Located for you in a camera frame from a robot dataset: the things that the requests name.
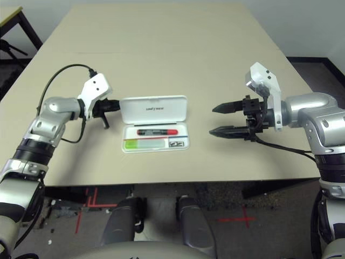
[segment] white case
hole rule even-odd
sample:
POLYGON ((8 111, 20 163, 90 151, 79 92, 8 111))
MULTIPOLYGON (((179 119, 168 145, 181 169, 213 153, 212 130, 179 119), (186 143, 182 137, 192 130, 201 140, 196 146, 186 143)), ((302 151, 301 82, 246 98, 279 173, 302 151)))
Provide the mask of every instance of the white case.
POLYGON ((123 129, 122 150, 125 153, 176 151, 189 147, 189 135, 185 121, 187 116, 186 96, 133 97, 120 100, 123 129), (137 130, 178 130, 177 135, 138 135, 137 130), (126 141, 139 140, 145 145, 162 147, 127 148, 126 141))

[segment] open case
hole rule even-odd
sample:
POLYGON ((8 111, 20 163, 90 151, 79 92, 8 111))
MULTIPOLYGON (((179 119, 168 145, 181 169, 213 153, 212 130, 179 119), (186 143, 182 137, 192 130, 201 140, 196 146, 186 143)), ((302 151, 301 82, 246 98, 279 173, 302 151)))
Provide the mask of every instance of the open case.
POLYGON ((189 147, 186 96, 150 96, 120 101, 125 153, 177 151, 189 147))

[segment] table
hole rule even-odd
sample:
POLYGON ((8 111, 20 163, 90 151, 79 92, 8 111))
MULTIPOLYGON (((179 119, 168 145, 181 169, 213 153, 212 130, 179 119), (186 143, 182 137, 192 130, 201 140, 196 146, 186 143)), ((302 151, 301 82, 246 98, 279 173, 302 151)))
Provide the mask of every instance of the table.
POLYGON ((15 25, 19 24, 37 50, 42 46, 39 39, 29 21, 22 12, 21 6, 2 6, 0 8, 0 38, 4 36, 15 25))
MULTIPOLYGON (((245 125, 242 113, 216 114, 227 101, 255 94, 245 73, 261 62, 278 78, 282 98, 311 92, 248 9, 237 3, 116 3, 75 5, 0 103, 0 164, 12 157, 35 117, 40 94, 61 67, 83 63, 106 75, 110 99, 183 94, 188 98, 191 146, 186 151, 125 154, 120 112, 87 123, 83 139, 61 142, 50 161, 48 186, 147 182, 239 181, 313 178, 315 164, 294 153, 208 131, 245 125)), ((77 97, 88 73, 73 68, 48 90, 77 97)), ((81 121, 69 122, 65 138, 77 139, 81 121)), ((308 149, 303 129, 268 129, 268 142, 308 149)))

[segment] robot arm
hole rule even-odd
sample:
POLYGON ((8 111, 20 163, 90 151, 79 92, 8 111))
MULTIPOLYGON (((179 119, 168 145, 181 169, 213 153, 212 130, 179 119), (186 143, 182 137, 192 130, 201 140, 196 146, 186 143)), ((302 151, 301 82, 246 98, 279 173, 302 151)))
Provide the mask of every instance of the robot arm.
MULTIPOLYGON (((222 126, 211 130, 210 134, 260 143, 256 133, 266 128, 275 127, 280 131, 285 125, 303 127, 321 174, 322 193, 328 198, 318 205, 319 231, 330 243, 322 258, 345 258, 345 110, 325 93, 304 94, 280 101, 275 75, 259 63, 255 63, 246 75, 246 86, 262 96, 264 101, 246 96, 242 101, 220 104, 213 109, 220 113, 243 110, 247 116, 246 126, 222 126), (266 104, 267 91, 271 102, 266 104)), ((306 153, 299 149, 285 149, 306 153)))
POLYGON ((43 178, 55 148, 70 120, 101 117, 120 109, 119 101, 108 100, 112 93, 103 74, 85 82, 78 99, 53 97, 44 102, 42 112, 26 131, 15 154, 0 174, 0 258, 13 251, 21 222, 31 221, 43 203, 43 178))

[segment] case lid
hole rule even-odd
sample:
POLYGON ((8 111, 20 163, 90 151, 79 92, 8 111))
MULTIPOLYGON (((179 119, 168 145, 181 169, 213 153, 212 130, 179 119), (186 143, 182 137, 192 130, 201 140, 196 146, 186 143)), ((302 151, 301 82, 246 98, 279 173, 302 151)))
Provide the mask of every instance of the case lid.
POLYGON ((186 96, 148 96, 120 100, 122 120, 126 124, 163 124, 184 121, 186 96))

